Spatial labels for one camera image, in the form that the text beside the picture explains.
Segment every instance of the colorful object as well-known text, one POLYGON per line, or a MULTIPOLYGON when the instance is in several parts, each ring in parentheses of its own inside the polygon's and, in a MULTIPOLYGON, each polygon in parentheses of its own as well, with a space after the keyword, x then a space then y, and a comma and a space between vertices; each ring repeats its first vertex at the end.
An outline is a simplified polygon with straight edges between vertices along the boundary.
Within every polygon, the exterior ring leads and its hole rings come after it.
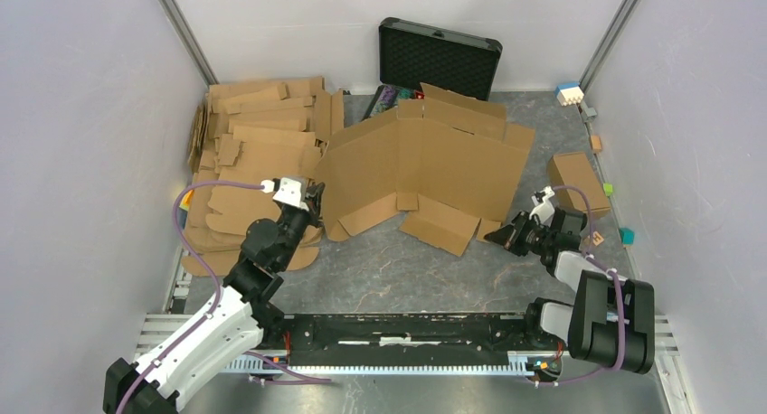
MULTIPOLYGON (((590 236, 586 236, 585 238, 583 238, 583 246, 584 247, 588 247, 589 246, 589 242, 591 242, 591 238, 592 237, 590 237, 590 236)), ((601 243, 603 243, 603 242, 604 242, 604 237, 602 237, 602 235, 598 231, 594 231, 594 245, 593 245, 593 247, 599 247, 599 245, 601 243)))
POLYGON ((381 114, 388 109, 394 108, 400 99, 413 99, 415 98, 416 93, 416 90, 382 84, 375 92, 375 96, 373 96, 373 100, 367 107, 367 111, 362 117, 362 120, 366 120, 381 114))
POLYGON ((189 211, 189 202, 192 201, 192 195, 194 195, 194 190, 190 191, 189 193, 186 193, 183 199, 181 199, 181 204, 178 205, 179 208, 189 211))
POLYGON ((580 104, 583 100, 583 90, 577 82, 566 82, 556 86, 554 95, 563 107, 580 104))
POLYGON ((592 136, 592 152, 596 155, 601 152, 601 138, 599 136, 592 136))
POLYGON ((621 227, 618 229, 618 232, 620 232, 620 241, 623 242, 624 246, 628 247, 634 243, 633 230, 629 229, 628 227, 621 227))

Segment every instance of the cardboard sheet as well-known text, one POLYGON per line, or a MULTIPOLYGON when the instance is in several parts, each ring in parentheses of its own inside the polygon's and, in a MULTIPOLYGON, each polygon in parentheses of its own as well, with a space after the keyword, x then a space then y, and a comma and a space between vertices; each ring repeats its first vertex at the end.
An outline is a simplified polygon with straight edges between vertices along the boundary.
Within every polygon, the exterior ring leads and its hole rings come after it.
POLYGON ((325 89, 325 79, 323 77, 313 77, 293 80, 252 80, 234 84, 215 84, 211 86, 210 93, 212 99, 225 99, 268 89, 280 83, 284 83, 288 87, 289 98, 315 96, 319 91, 325 89))
POLYGON ((408 214, 400 230, 460 256, 474 236, 478 223, 477 217, 421 195, 418 211, 408 214))
POLYGON ((215 240, 211 237, 211 230, 207 227, 192 227, 187 225, 184 228, 184 237, 198 253, 240 249, 239 244, 222 243, 215 240))
POLYGON ((240 155, 242 141, 235 139, 232 134, 224 134, 219 139, 218 156, 216 156, 216 165, 232 166, 240 155))
MULTIPOLYGON (((213 170, 200 170, 198 173, 194 174, 192 183, 214 181, 216 179, 218 179, 218 174, 213 170)), ((207 224, 205 224, 205 215, 213 213, 213 210, 208 207, 212 191, 212 186, 204 186, 194 190, 192 201, 189 202, 189 211, 186 214, 186 225, 192 227, 207 227, 207 224)))
POLYGON ((231 119, 243 122, 297 120, 304 129, 308 129, 309 123, 313 122, 312 114, 312 108, 300 107, 234 114, 231 116, 231 119))
MULTIPOLYGON (((315 134, 310 132, 236 127, 233 136, 243 142, 242 150, 236 166, 222 169, 220 179, 224 181, 257 184, 273 177, 312 173, 319 157, 315 134)), ((206 224, 213 231, 231 235, 244 235, 260 218, 279 217, 271 195, 231 186, 214 187, 208 206, 219 213, 206 215, 206 224)))
POLYGON ((237 247, 237 249, 240 249, 242 241, 245 240, 245 236, 243 235, 230 235, 227 233, 220 233, 219 231, 210 232, 211 239, 221 244, 233 245, 234 247, 237 247))
POLYGON ((460 255, 480 219, 505 220, 535 131, 507 125, 502 105, 427 91, 331 134, 316 170, 331 240, 412 211, 403 231, 460 255))
POLYGON ((229 133, 233 133, 236 127, 267 127, 270 129, 281 129, 283 131, 306 131, 307 122, 299 118, 286 120, 254 120, 246 121, 237 118, 229 119, 229 133))
POLYGON ((215 168, 215 150, 205 149, 200 157, 200 169, 213 170, 215 168))
POLYGON ((253 91, 250 93, 243 93, 241 95, 232 96, 225 99, 217 99, 213 102, 213 113, 236 113, 240 112, 238 107, 241 104, 249 104, 253 102, 267 102, 274 100, 282 100, 288 97, 288 86, 285 83, 278 82, 266 89, 253 91))
POLYGON ((197 110, 194 113, 192 128, 189 132, 189 141, 186 145, 186 163, 193 172, 200 168, 200 156, 203 152, 207 118, 206 106, 205 102, 203 102, 197 106, 197 110))
POLYGON ((477 240, 480 242, 487 242, 485 240, 485 235, 492 231, 497 231, 500 228, 501 221, 486 220, 484 218, 479 220, 479 227, 477 227, 477 240))
POLYGON ((344 128, 344 93, 337 91, 333 96, 323 91, 317 95, 314 104, 314 124, 317 140, 328 141, 330 136, 344 128))
MULTIPOLYGON (((589 199, 592 216, 595 220, 610 213, 610 200, 604 194, 600 180, 592 169, 589 157, 584 152, 552 156, 546 167, 546 172, 549 174, 552 186, 572 185, 580 188, 589 199)), ((556 199, 565 208, 586 212, 586 204, 576 191, 557 191, 556 199)))
POLYGON ((248 102, 243 104, 232 104, 227 106, 226 111, 232 114, 239 113, 258 113, 262 111, 272 111, 275 109, 292 109, 301 107, 311 107, 314 105, 312 97, 291 98, 284 100, 268 100, 260 102, 248 102))
POLYGON ((307 245, 314 245, 322 240, 323 229, 321 227, 308 226, 307 231, 304 232, 304 237, 301 238, 299 247, 306 247, 307 245))

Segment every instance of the metal frame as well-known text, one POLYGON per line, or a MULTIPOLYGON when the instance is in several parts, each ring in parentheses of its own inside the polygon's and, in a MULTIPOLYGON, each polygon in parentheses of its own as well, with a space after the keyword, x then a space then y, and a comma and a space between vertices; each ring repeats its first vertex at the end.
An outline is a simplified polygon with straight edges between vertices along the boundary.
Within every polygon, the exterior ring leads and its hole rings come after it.
POLYGON ((608 53, 610 53, 612 45, 615 44, 618 36, 620 36, 620 33, 623 31, 623 27, 629 20, 638 1, 639 0, 623 0, 623 2, 620 3, 618 12, 612 17, 612 22, 607 28, 607 32, 601 38, 600 44, 597 46, 597 51, 594 52, 592 59, 586 66, 586 70, 583 72, 583 76, 581 76, 581 90, 583 90, 584 93, 592 85, 597 72, 599 72, 608 53))
POLYGON ((181 43, 184 44, 184 47, 189 52, 189 56, 194 60, 194 64, 197 65, 197 69, 200 71, 205 82, 207 82, 208 85, 218 84, 218 79, 216 79, 213 68, 211 68, 211 64, 205 58, 205 54, 203 54, 203 49, 200 48, 200 44, 197 43, 197 40, 194 38, 192 29, 189 27, 186 18, 184 18, 184 13, 182 13, 181 9, 178 7, 178 3, 175 0, 158 1, 163 6, 163 9, 165 9, 170 23, 178 33, 178 38, 181 39, 181 43))

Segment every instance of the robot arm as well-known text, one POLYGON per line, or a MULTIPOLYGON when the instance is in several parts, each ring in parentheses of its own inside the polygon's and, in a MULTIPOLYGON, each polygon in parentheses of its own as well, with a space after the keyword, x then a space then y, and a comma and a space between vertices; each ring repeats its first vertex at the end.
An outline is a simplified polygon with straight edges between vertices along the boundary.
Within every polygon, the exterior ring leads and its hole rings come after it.
POLYGON ((120 358, 107 370, 104 412, 116 412, 128 387, 150 365, 126 413, 176 413, 205 383, 243 352, 261 344, 283 314, 269 301, 307 226, 319 225, 322 183, 282 178, 264 181, 263 192, 274 193, 281 208, 277 221, 257 220, 248 228, 240 258, 223 281, 221 300, 210 312, 215 295, 158 347, 133 364, 120 358), (171 344, 174 350, 157 358, 171 344))
POLYGON ((572 306, 537 298, 526 311, 531 331, 553 334, 565 341, 570 355, 610 367, 618 355, 615 310, 622 304, 626 316, 626 351, 622 370, 646 373, 655 356, 655 301, 652 285, 619 277, 622 301, 606 268, 592 255, 579 251, 587 216, 554 207, 551 187, 533 197, 535 207, 519 212, 510 224, 488 233, 485 239, 517 256, 533 252, 548 273, 575 291, 572 306))

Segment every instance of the purple cable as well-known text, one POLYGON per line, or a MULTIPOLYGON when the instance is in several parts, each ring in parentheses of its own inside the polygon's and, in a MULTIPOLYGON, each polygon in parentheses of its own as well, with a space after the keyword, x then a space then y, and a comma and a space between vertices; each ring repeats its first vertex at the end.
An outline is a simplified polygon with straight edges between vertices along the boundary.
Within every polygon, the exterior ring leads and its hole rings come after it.
POLYGON ((251 357, 256 357, 259 360, 267 363, 271 367, 275 367, 277 369, 280 369, 281 371, 285 372, 286 374, 292 376, 293 378, 298 378, 302 381, 265 381, 265 384, 269 385, 306 385, 306 384, 329 384, 332 381, 327 378, 314 378, 311 376, 303 375, 298 372, 294 372, 287 367, 283 366, 282 364, 273 362, 268 357, 261 355, 260 353, 252 353, 250 351, 244 353, 244 355, 249 355, 251 357))
POLYGON ((583 199, 583 203, 586 205, 586 218, 587 218, 587 222, 589 223, 589 245, 586 247, 586 251, 583 252, 583 256, 585 257, 587 261, 591 262, 595 267, 601 269, 602 271, 610 275, 610 278, 612 279, 612 284, 615 287, 615 298, 618 303, 616 305, 616 307, 618 308, 618 356, 615 359, 615 363, 611 367, 601 367, 593 372, 586 373, 583 376, 579 376, 577 378, 571 378, 569 380, 558 381, 558 382, 538 382, 537 385, 543 386, 543 387, 555 387, 555 386, 559 386, 563 384, 572 384, 572 383, 576 383, 580 381, 585 381, 604 371, 619 371, 620 368, 623 366, 623 360, 626 357, 626 326, 625 326, 626 316, 623 311, 623 292, 620 289, 620 279, 618 278, 617 271, 610 270, 609 268, 605 267, 597 259, 595 259, 593 255, 591 254, 592 244, 594 243, 594 225, 592 223, 592 207, 589 204, 589 199, 586 197, 586 193, 584 193, 583 190, 581 190, 577 186, 558 185, 558 186, 552 187, 552 191, 557 191, 557 190, 575 191, 576 193, 581 195, 581 198, 583 199))
MULTIPOLYGON (((184 199, 184 196, 186 196, 187 193, 189 193, 192 190, 196 190, 197 188, 202 188, 204 186, 210 186, 210 185, 226 185, 226 186, 234 186, 236 188, 244 188, 247 190, 262 190, 262 185, 253 185, 250 183, 240 183, 240 182, 231 182, 231 181, 202 181, 198 183, 192 183, 191 185, 184 188, 182 192, 178 194, 178 197, 175 198, 175 202, 173 202, 173 226, 175 227, 175 232, 178 233, 179 238, 181 238, 181 243, 184 244, 184 248, 189 251, 189 254, 191 254, 195 259, 197 259, 198 262, 205 268, 205 272, 208 273, 208 275, 211 277, 211 280, 213 282, 213 285, 215 286, 215 297, 213 298, 213 302, 211 303, 211 306, 208 308, 207 313, 212 313, 216 307, 218 307, 219 303, 221 302, 221 283, 218 281, 218 277, 213 272, 213 269, 210 267, 210 265, 205 262, 205 260, 192 248, 192 246, 189 244, 189 241, 186 240, 186 237, 184 236, 184 231, 181 229, 181 224, 178 222, 178 214, 176 213, 178 211, 178 207, 181 205, 181 201, 184 199)), ((172 343, 170 343, 164 350, 157 356, 157 360, 163 361, 181 342, 186 339, 186 337, 189 337, 189 334, 194 333, 194 331, 200 327, 200 325, 203 324, 208 318, 206 316, 200 317, 200 319, 197 320, 192 326, 186 329, 177 339, 175 339, 172 343)), ((149 373, 151 373, 156 368, 154 362, 150 363, 147 368, 141 372, 141 374, 138 375, 135 381, 133 381, 132 384, 130 384, 130 387, 128 387, 128 391, 125 392, 125 395, 123 395, 122 399, 120 400, 120 403, 118 405, 117 411, 115 411, 116 414, 122 414, 123 410, 125 410, 126 405, 128 405, 128 401, 130 400, 130 397, 133 395, 133 393, 136 391, 136 388, 138 387, 138 384, 143 381, 149 373)))

